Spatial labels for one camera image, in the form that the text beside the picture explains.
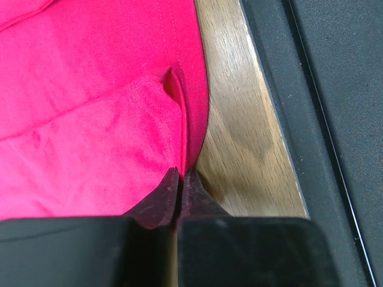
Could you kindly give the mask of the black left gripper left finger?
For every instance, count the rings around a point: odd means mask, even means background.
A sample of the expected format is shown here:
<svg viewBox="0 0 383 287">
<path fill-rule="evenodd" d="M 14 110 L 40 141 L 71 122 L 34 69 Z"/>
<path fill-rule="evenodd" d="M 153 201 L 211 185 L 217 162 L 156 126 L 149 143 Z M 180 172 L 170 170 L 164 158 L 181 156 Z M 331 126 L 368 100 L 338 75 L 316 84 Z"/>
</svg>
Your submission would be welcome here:
<svg viewBox="0 0 383 287">
<path fill-rule="evenodd" d="M 160 286 L 179 173 L 119 216 L 1 222 L 2 286 Z"/>
</svg>

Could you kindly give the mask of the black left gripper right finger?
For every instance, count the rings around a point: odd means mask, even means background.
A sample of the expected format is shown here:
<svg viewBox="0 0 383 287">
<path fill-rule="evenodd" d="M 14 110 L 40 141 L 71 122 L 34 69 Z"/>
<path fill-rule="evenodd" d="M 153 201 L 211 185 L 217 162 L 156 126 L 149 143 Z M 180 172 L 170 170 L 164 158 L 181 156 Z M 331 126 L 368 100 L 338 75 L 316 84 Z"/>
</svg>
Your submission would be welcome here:
<svg viewBox="0 0 383 287">
<path fill-rule="evenodd" d="M 180 286 L 336 286 L 320 228 L 297 217 L 235 217 L 185 177 L 177 224 Z"/>
</svg>

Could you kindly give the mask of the pink t shirt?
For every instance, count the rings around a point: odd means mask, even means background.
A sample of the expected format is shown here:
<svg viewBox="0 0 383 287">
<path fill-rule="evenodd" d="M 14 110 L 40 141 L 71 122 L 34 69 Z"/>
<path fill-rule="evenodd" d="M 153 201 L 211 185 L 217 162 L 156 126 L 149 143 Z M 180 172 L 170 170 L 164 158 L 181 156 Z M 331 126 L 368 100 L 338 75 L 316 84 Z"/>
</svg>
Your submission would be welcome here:
<svg viewBox="0 0 383 287">
<path fill-rule="evenodd" d="M 200 153 L 193 1 L 1 2 L 1 218 L 119 215 Z"/>
</svg>

